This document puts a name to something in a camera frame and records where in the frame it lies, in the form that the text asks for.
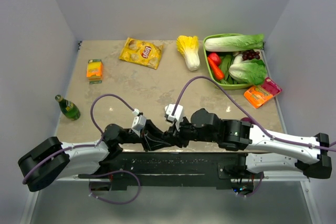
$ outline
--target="green basket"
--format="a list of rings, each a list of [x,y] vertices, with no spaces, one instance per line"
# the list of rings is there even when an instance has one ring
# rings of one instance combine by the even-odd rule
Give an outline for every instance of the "green basket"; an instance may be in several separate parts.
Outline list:
[[[209,74],[210,74],[211,79],[216,81],[225,90],[245,89],[245,88],[251,87],[252,84],[248,84],[248,83],[244,83],[244,84],[221,84],[212,76],[211,69],[210,69],[210,66],[209,66],[209,63],[208,63],[208,59],[207,59],[208,54],[210,54],[211,52],[208,52],[208,51],[205,50],[204,43],[207,39],[221,38],[221,37],[223,37],[223,35],[224,34],[210,35],[203,40],[203,50],[204,50],[205,62],[206,62],[206,65],[208,66],[208,70],[209,70]]]

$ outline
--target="beige marble surface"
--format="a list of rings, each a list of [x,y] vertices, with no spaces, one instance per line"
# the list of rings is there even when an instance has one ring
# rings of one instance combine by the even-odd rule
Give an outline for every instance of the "beige marble surface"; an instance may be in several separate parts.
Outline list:
[[[209,76],[209,73],[202,46],[199,49],[201,67],[190,72],[184,58],[176,49],[175,40],[153,40],[151,42],[156,45],[165,44],[157,70],[119,60],[124,40],[82,42],[66,97],[78,106],[81,117],[76,121],[70,121],[61,116],[57,131],[61,142],[91,142],[100,138],[100,132],[91,122],[90,106],[96,97],[105,93],[121,96],[133,108],[142,111],[162,131],[168,129],[169,124],[165,122],[163,116],[164,107],[169,103],[175,103],[181,89],[190,78],[200,75]],[[89,59],[102,59],[103,83],[89,84],[86,78]],[[228,93],[266,129],[282,132],[275,100],[259,109],[254,109],[243,96],[245,90],[232,90]],[[184,106],[185,115],[188,118],[200,108],[214,112],[222,119],[244,117],[244,114],[219,89],[202,79],[196,80],[189,86],[180,104]],[[94,115],[102,129],[110,123],[129,128],[133,121],[131,111],[112,97],[98,101]],[[122,147],[125,151],[143,151],[140,144],[127,144]],[[224,150],[213,143],[190,142],[188,148],[171,147],[159,151],[222,152]]]

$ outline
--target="small orange package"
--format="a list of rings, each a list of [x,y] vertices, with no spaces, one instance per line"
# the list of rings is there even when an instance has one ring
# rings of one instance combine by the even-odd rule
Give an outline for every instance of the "small orange package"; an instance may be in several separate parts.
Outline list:
[[[163,45],[127,38],[119,59],[157,69],[161,60]]]
[[[86,77],[90,81],[90,84],[101,83],[103,78],[103,62],[101,62],[101,59],[88,61]]]
[[[267,77],[263,84],[249,88],[244,93],[244,96],[253,107],[257,109],[278,95],[281,91],[282,88]]]

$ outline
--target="white wall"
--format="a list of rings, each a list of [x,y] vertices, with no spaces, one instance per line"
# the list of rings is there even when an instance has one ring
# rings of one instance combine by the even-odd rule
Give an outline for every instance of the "white wall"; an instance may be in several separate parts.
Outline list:
[[[76,41],[55,0],[0,0],[0,222],[27,199],[18,159],[54,133]]]
[[[289,133],[336,141],[336,0],[290,0],[267,40],[272,77]],[[323,223],[336,222],[336,155],[329,180],[312,180]]]
[[[289,0],[57,0],[79,39],[270,34]]]

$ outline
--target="yellow chip bag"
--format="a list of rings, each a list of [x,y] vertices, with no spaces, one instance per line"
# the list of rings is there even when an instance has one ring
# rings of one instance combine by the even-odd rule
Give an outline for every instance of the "yellow chip bag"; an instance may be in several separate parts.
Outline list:
[[[156,46],[142,40],[128,38],[119,59],[157,69],[163,45]]]

